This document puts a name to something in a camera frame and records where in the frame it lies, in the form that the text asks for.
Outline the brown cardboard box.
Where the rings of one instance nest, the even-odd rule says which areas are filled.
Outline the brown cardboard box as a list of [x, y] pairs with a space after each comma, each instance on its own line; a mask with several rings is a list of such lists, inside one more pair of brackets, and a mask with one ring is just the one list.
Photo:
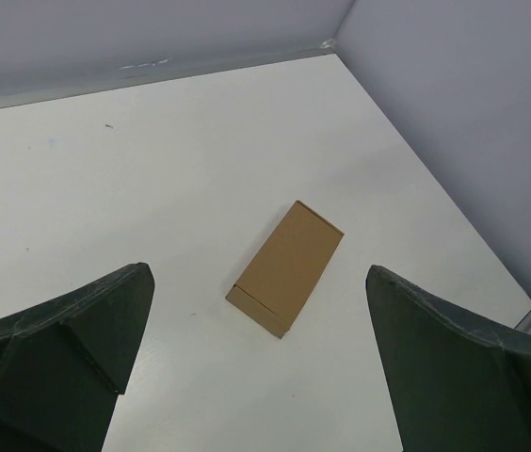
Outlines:
[[304, 202], [293, 203], [226, 300], [282, 338], [314, 291], [344, 233]]

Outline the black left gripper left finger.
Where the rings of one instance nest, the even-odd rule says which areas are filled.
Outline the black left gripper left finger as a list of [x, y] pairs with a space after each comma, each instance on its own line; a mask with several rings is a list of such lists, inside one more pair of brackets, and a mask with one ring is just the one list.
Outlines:
[[0, 318], [0, 451], [102, 450], [154, 288], [130, 264]]

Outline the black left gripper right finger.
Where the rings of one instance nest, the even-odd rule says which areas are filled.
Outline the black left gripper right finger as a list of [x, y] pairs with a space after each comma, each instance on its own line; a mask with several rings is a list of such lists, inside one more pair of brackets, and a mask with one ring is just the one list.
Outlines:
[[365, 281], [406, 451], [531, 451], [531, 334], [383, 266]]

